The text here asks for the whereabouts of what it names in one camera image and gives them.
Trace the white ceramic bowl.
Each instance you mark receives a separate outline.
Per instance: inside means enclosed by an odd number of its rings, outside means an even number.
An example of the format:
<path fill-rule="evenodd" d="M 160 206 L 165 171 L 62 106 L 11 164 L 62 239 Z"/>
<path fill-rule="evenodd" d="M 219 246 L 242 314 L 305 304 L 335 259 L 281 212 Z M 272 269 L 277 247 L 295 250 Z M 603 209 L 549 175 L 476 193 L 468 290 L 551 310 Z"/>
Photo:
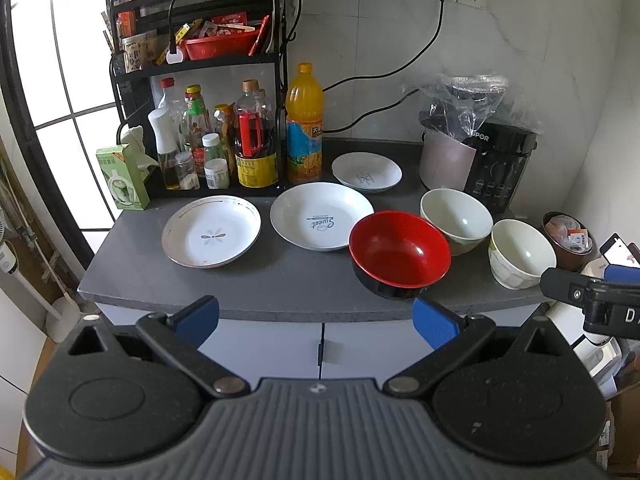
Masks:
<path fill-rule="evenodd" d="M 444 234 L 454 257 L 473 250 L 494 226 L 494 219 L 481 202 L 451 188 L 426 192 L 420 199 L 420 216 Z"/>

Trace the white plate with Sweet print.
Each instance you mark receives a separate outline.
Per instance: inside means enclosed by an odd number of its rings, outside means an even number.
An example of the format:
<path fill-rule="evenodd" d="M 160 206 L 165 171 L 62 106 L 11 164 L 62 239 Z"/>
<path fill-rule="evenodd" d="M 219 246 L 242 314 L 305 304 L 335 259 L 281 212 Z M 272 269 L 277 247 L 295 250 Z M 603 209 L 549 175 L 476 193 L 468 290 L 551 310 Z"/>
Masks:
<path fill-rule="evenodd" d="M 270 207 L 273 229 L 294 246 L 333 252 L 348 246 L 354 225 L 374 213 L 367 197 L 347 186 L 311 182 L 294 186 Z"/>

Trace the small white plate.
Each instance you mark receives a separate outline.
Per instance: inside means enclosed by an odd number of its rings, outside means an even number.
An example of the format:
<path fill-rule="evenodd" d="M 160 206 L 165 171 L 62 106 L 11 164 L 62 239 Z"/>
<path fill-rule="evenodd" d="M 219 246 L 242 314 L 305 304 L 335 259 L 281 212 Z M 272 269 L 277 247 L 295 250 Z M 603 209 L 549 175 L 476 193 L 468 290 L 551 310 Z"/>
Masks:
<path fill-rule="evenodd" d="M 338 182 L 363 193 L 386 192 L 398 185 L 402 178 L 402 170 L 396 162 L 368 152 L 338 156 L 331 169 Z"/>

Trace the black metal kitchen rack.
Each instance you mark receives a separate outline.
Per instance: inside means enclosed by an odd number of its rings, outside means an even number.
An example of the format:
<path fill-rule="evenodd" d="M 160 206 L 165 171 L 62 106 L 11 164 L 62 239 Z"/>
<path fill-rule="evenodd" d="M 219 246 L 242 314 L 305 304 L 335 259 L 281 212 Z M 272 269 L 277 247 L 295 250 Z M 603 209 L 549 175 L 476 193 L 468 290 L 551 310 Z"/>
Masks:
<path fill-rule="evenodd" d="M 279 155 L 279 181 L 268 188 L 249 190 L 237 183 L 231 187 L 241 196 L 274 197 L 289 186 L 286 176 L 286 146 L 284 100 L 288 85 L 288 44 L 293 41 L 295 27 L 286 24 L 286 0 L 129 0 L 117 2 L 107 0 L 107 16 L 114 35 L 115 52 L 110 61 L 110 79 L 118 116 L 124 124 L 147 127 L 146 117 L 152 110 L 151 79 L 159 76 L 175 76 L 178 73 L 192 73 L 218 67 L 250 65 L 271 65 L 274 81 L 274 104 L 276 104 L 276 127 L 279 133 L 277 148 Z M 118 14 L 132 11 L 136 14 L 136 27 L 139 32 L 156 30 L 168 32 L 168 44 L 175 41 L 175 32 L 183 24 L 197 18 L 211 18 L 214 15 L 229 14 L 245 10 L 249 16 L 269 14 L 271 32 L 268 42 L 255 55 L 234 54 L 222 58 L 205 60 L 187 60 L 177 64 L 152 64 L 142 70 L 125 73 L 118 64 L 124 62 L 117 31 Z"/>

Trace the brown bowl with packets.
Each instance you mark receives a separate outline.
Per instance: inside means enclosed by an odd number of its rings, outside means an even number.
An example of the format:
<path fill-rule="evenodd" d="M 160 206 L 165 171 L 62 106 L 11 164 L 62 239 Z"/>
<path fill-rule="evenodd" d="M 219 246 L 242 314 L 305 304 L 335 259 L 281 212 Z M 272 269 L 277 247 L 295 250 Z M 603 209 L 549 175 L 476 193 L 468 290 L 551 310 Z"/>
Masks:
<path fill-rule="evenodd" d="M 586 226 L 561 211 L 548 211 L 541 219 L 541 232 L 556 255 L 556 266 L 580 271 L 596 254 L 596 243 Z"/>

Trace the white bowl with pattern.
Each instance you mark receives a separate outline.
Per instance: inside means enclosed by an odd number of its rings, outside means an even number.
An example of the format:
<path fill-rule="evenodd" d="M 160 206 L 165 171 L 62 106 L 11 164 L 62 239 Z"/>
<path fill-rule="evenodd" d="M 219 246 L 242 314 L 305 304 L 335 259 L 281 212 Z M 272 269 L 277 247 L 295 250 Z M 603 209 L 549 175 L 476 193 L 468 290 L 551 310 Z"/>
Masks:
<path fill-rule="evenodd" d="M 503 219 L 494 225 L 488 259 L 494 279 L 512 290 L 538 285 L 544 271 L 556 267 L 549 241 L 533 226 L 515 219 Z"/>

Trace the white plate with flower motif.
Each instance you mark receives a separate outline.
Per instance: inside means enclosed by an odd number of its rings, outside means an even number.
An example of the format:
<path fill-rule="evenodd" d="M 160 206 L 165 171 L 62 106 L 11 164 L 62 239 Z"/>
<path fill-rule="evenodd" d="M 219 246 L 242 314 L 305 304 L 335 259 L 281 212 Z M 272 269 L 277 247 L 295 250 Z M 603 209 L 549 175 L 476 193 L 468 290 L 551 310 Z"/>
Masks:
<path fill-rule="evenodd" d="M 160 246 L 179 266 L 215 269 L 246 254 L 261 229 L 262 217 L 248 200 L 210 196 L 176 211 L 163 228 Z"/>

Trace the black pressure cooker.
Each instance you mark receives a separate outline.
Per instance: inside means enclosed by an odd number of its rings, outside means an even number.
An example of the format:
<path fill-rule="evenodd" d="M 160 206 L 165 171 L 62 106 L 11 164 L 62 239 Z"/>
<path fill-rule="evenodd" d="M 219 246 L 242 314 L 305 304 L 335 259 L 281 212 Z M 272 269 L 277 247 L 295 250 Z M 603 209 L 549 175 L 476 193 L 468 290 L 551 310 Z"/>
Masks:
<path fill-rule="evenodd" d="M 504 214 L 529 157 L 536 150 L 537 138 L 533 131 L 484 122 L 462 141 L 475 150 L 463 191 L 481 202 L 494 217 Z"/>

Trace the small clear spice jar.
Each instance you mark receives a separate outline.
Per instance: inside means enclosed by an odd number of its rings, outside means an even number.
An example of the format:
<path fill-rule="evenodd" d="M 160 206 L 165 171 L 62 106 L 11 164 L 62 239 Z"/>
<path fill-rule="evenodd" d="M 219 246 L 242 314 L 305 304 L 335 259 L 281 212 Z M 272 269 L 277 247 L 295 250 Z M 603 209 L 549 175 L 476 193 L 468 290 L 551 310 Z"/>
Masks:
<path fill-rule="evenodd" d="M 176 155 L 176 173 L 179 188 L 182 190 L 198 190 L 200 180 L 196 173 L 195 162 L 190 152 L 180 152 Z"/>

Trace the green jar white lid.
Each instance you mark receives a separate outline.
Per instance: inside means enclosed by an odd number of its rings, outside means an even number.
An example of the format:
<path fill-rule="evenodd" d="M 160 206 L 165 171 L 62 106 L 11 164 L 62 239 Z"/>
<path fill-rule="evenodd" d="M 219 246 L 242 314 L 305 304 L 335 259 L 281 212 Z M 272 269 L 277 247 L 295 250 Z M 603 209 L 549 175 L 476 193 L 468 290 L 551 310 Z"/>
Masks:
<path fill-rule="evenodd" d="M 224 148 L 218 133 L 206 133 L 202 136 L 204 148 L 204 160 L 208 162 L 214 159 L 225 159 Z"/>

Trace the oil dispenser white cap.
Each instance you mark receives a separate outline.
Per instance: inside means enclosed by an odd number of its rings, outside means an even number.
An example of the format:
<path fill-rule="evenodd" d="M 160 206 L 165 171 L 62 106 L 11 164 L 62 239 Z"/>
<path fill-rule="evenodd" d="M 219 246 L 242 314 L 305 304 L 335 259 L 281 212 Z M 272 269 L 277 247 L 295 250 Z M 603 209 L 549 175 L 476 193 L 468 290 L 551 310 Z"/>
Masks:
<path fill-rule="evenodd" d="M 175 138 L 174 123 L 167 108 L 152 110 L 148 115 L 156 143 L 157 160 L 160 164 L 165 188 L 175 191 L 180 188 L 176 156 L 179 153 Z"/>

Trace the clear bottle red cap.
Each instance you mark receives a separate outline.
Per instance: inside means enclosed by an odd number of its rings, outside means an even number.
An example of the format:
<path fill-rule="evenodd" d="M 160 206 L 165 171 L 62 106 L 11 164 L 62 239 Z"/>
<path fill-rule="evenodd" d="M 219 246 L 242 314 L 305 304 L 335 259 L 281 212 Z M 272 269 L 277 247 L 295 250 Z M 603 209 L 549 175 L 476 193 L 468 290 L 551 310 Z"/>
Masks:
<path fill-rule="evenodd" d="M 172 77 L 165 77 L 160 81 L 160 90 L 162 90 L 162 96 L 160 102 L 157 104 L 159 110 L 168 110 L 169 116 L 175 125 L 178 136 L 183 135 L 183 114 L 184 102 L 183 96 L 176 86 L 175 79 Z"/>

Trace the orange juice bottle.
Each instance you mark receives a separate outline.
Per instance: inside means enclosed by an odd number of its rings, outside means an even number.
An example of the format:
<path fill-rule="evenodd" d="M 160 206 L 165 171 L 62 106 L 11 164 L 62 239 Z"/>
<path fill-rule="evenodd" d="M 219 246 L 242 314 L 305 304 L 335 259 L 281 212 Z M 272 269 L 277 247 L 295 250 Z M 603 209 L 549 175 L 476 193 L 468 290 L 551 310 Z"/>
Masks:
<path fill-rule="evenodd" d="M 322 170 L 323 90 L 312 64 L 297 65 L 285 100 L 288 180 L 301 184 L 320 179 Z"/>

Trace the white adapter plug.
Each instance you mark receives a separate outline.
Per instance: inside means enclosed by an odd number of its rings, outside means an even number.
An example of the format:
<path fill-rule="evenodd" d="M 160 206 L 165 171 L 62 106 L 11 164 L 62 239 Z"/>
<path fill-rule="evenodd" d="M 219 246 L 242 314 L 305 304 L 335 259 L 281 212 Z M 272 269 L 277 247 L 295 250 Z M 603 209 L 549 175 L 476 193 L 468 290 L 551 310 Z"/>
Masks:
<path fill-rule="evenodd" d="M 175 51 L 168 50 L 165 58 L 169 65 L 180 64 L 184 61 L 184 54 L 180 48 L 177 48 Z"/>

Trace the red plastic basket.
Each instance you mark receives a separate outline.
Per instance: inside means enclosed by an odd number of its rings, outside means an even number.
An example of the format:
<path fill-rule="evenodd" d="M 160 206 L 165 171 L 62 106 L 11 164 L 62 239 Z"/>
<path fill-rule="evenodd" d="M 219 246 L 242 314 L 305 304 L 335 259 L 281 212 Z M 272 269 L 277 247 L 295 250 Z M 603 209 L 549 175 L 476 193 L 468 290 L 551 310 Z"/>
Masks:
<path fill-rule="evenodd" d="M 258 34 L 258 30 L 235 32 L 230 35 L 184 40 L 182 44 L 192 61 L 228 58 L 228 56 L 248 55 Z"/>

